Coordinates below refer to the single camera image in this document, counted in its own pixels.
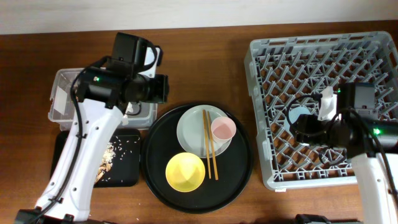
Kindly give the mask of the yellow bowl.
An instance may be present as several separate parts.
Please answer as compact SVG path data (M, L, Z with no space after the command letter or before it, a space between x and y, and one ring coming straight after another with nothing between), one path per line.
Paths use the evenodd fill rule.
M181 152L174 155L165 168L167 183L178 192L192 192L199 188L205 179L205 165L196 155Z

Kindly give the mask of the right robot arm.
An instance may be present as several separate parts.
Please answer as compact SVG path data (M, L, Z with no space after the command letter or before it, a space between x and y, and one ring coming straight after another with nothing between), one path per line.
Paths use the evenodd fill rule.
M300 114L286 122L294 139L310 146L346 150L358 183L365 223L397 223L397 123L377 118L375 87L344 83L309 98L317 115Z

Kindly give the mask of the blue cup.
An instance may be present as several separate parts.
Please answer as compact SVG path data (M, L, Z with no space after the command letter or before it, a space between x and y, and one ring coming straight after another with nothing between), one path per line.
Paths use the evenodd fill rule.
M289 113L288 113L288 116L289 116L289 118L290 118L291 123L292 123L292 124L295 123L296 120L298 119L298 117L299 117L301 114L310 114L310 111L309 111L306 107L304 107L304 106L299 106L299 107L296 107L296 108L291 109L291 110L289 111ZM289 134L291 134L291 132L290 132L290 124L289 124L289 122L287 121L287 118L285 118L285 120L284 120L284 129L285 129L285 131L287 131Z

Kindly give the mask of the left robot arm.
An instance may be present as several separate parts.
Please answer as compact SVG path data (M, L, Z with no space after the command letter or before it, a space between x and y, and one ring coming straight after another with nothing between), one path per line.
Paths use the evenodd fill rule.
M57 166L33 209L16 223L86 222L95 179L106 147L129 103L166 103L167 75L157 74L163 51L151 41L116 34L111 55L83 68L72 81L75 114Z

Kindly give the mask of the pink cup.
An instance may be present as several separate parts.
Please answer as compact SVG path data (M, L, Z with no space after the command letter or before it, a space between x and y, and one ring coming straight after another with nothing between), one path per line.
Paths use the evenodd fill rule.
M219 143L226 143L236 134L235 122L225 116L215 118L211 123L211 133L213 140Z

